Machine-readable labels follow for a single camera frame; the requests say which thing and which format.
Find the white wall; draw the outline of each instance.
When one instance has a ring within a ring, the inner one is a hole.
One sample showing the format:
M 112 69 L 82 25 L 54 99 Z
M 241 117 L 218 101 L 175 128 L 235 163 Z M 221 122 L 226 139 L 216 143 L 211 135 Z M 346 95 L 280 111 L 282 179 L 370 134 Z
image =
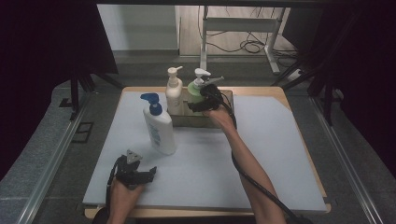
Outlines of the white wall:
M 178 7 L 98 5 L 113 50 L 178 49 Z

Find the blue pump cap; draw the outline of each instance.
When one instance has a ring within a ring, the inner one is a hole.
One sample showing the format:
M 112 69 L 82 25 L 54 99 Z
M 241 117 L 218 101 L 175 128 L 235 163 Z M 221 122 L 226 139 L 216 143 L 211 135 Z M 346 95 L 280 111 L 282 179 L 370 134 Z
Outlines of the blue pump cap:
M 149 113 L 151 115 L 158 116 L 163 112 L 163 107 L 158 103 L 160 101 L 160 97 L 157 93 L 143 93 L 140 95 L 140 99 L 147 100 L 150 103 Z

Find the pump bottle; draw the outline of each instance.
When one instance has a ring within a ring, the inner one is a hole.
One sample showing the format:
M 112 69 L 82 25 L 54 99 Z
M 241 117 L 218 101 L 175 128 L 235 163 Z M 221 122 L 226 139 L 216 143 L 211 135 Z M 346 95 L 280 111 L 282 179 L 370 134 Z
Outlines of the pump bottle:
M 155 92 L 144 93 L 140 98 L 150 103 L 149 107 L 143 109 L 143 114 L 152 146 L 163 154 L 174 154 L 177 147 L 173 134 L 172 119 L 166 111 L 163 111 L 158 94 Z
M 200 93 L 200 89 L 204 86 L 205 82 L 202 79 L 202 76 L 210 76 L 206 70 L 202 68 L 195 69 L 196 79 L 192 81 L 187 90 L 189 91 L 189 103 L 199 103 L 204 100 L 204 97 Z
M 183 115 L 183 102 L 181 97 L 181 89 L 183 82 L 177 78 L 177 70 L 183 68 L 171 67 L 168 69 L 168 84 L 166 85 L 166 103 L 168 104 L 168 113 L 171 115 Z

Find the human arm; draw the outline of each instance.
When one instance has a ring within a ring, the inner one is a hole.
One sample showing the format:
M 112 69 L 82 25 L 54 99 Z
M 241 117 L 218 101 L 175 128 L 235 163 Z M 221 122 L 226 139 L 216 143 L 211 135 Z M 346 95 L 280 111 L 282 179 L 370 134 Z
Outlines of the human arm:
M 114 178 L 111 185 L 110 216 L 107 224 L 123 224 L 134 209 L 143 189 L 144 185 L 139 185 L 136 189 L 129 190 Z
M 217 110 L 205 111 L 204 115 L 209 116 L 223 130 L 241 169 L 276 196 L 276 191 L 270 178 L 233 126 L 233 120 L 228 115 L 227 110 L 221 106 Z M 275 203 L 242 176 L 241 182 L 258 224 L 286 223 L 282 210 Z

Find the small box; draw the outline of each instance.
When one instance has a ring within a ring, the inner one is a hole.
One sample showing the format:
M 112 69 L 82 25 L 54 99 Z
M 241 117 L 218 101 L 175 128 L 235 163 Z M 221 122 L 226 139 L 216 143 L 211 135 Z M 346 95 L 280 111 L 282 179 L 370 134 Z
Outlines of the small box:
M 227 90 L 220 90 L 223 93 L 224 103 L 230 102 L 233 110 L 233 92 Z M 191 128 L 218 128 L 210 118 L 205 117 L 202 112 L 193 113 L 187 106 L 189 92 L 186 88 L 181 90 L 183 115 L 170 115 L 174 127 L 191 127 Z

